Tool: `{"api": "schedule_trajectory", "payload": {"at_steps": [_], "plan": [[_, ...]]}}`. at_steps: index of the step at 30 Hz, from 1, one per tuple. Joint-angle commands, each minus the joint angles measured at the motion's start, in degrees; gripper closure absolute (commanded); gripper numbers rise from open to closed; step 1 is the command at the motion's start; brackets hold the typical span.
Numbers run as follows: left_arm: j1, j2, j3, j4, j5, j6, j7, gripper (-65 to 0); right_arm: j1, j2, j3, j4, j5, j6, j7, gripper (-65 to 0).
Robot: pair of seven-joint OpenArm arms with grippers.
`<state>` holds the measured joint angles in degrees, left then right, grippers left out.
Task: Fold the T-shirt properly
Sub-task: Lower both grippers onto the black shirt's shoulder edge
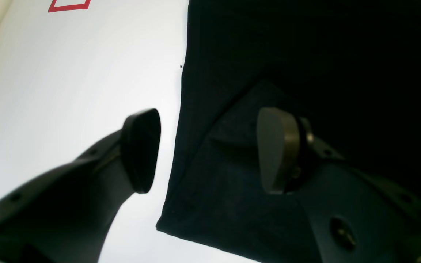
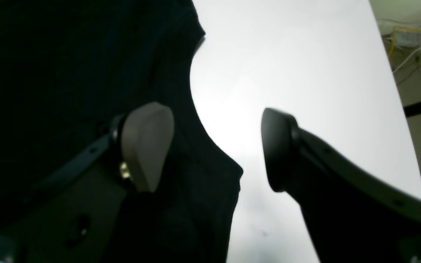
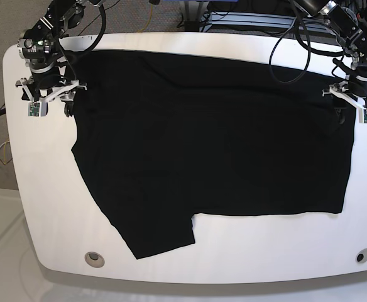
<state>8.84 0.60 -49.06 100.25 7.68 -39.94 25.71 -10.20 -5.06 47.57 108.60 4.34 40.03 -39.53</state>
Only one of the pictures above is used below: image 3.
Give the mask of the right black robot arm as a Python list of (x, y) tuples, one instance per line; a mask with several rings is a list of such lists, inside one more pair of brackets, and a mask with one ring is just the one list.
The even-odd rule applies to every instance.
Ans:
[(22, 100), (28, 102), (28, 116), (46, 116), (48, 103), (56, 99), (65, 104), (65, 115), (73, 116), (76, 92), (87, 89), (87, 84), (78, 80), (74, 64), (96, 48), (107, 24), (104, 2), (90, 3), (99, 9), (101, 29), (84, 51), (66, 51), (60, 40), (67, 36), (68, 30), (80, 24), (85, 1), (52, 1), (45, 15), (18, 40), (19, 55), (25, 60), (31, 76), (17, 80), (15, 86), (22, 88)]

